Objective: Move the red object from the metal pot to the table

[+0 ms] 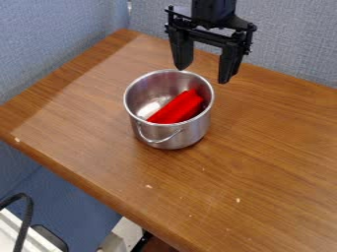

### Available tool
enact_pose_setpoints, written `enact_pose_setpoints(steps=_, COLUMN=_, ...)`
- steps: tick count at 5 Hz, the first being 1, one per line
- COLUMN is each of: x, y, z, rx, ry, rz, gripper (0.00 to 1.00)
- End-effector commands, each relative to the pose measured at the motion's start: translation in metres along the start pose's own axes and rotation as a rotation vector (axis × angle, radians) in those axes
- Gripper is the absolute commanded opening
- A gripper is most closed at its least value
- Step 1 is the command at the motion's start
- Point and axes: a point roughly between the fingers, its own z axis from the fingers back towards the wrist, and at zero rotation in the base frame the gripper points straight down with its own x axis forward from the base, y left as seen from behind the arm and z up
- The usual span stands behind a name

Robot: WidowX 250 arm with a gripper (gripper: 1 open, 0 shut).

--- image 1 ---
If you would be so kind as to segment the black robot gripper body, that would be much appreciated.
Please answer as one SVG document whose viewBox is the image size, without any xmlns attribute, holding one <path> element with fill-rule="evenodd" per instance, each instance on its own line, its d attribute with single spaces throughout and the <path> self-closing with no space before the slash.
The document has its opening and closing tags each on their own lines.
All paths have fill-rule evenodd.
<svg viewBox="0 0 337 252">
<path fill-rule="evenodd" d="M 165 9 L 165 32 L 173 28 L 189 33 L 191 40 L 213 47 L 240 43 L 250 53 L 256 26 L 235 15 L 236 0 L 191 0 L 191 6 Z"/>
</svg>

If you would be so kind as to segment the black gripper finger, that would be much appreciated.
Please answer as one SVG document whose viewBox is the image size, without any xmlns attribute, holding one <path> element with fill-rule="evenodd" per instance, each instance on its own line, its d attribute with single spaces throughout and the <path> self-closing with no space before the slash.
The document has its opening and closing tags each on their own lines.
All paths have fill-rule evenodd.
<svg viewBox="0 0 337 252">
<path fill-rule="evenodd" d="M 225 84 L 236 74 L 243 58 L 244 47 L 240 43 L 227 44 L 219 55 L 217 82 Z"/>
<path fill-rule="evenodd" d="M 187 31 L 168 29 L 169 46 L 173 64 L 179 71 L 184 70 L 193 61 L 193 41 Z"/>
</svg>

